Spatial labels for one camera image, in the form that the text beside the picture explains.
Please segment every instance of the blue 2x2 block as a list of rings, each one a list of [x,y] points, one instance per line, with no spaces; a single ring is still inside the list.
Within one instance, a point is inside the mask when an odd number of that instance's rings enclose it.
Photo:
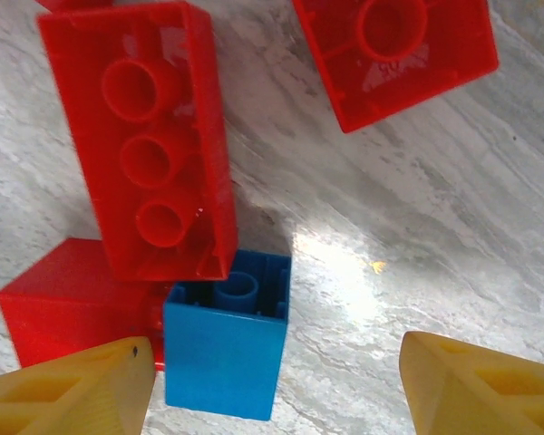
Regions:
[[[291,259],[239,250],[227,281],[177,283],[164,305],[165,402],[269,420]]]

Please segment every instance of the blue plastic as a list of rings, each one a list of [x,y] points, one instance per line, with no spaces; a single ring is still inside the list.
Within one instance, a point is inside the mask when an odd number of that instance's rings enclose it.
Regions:
[[[291,266],[287,256],[239,250],[228,281],[173,287],[163,308],[169,406],[270,420]]]

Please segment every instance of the red 2x4 block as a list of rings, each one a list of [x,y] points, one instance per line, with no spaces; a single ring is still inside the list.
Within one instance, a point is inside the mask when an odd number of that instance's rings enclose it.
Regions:
[[[38,23],[115,277],[225,278],[238,230],[209,15],[174,2]]]
[[[293,0],[344,132],[496,70],[487,0]]]
[[[0,291],[22,367],[135,335],[163,369],[163,303],[172,283],[118,283],[100,240],[69,238]]]
[[[36,0],[36,2],[51,12],[59,12],[88,7],[110,6],[113,0]]]

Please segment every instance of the red square block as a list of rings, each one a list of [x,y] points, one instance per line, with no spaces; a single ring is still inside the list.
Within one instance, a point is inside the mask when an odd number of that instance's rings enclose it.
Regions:
[[[121,280],[219,280],[238,247],[209,15],[185,2],[38,24]]]
[[[131,336],[163,369],[163,303],[172,283],[118,283],[100,240],[69,238],[0,291],[22,367]]]
[[[112,5],[113,0],[36,0],[51,12],[70,11],[88,7],[104,7]]]
[[[293,2],[344,132],[499,66],[487,0]]]

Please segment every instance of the red plastic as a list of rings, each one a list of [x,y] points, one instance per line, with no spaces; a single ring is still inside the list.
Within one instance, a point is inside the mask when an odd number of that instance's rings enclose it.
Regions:
[[[162,370],[171,287],[118,283],[100,240],[69,238],[0,291],[0,308],[22,367],[145,335]]]
[[[112,5],[113,0],[36,0],[51,12],[86,9],[89,7],[105,7]]]
[[[344,132],[495,71],[487,0],[293,0]]]
[[[39,18],[121,280],[220,280],[238,247],[209,15],[185,2]]]

